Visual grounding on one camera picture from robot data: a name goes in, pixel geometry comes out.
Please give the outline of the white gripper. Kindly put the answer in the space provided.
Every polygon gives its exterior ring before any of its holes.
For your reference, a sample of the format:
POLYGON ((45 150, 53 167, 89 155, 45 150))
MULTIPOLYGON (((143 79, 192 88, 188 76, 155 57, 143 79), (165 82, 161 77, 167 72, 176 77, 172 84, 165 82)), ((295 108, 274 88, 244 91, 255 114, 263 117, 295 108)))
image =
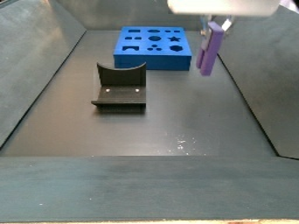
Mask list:
POLYGON ((167 0, 173 14, 200 16, 200 35, 208 32, 211 15, 232 15, 222 25, 226 32, 234 24, 234 16, 267 17, 278 9, 280 0, 167 0))

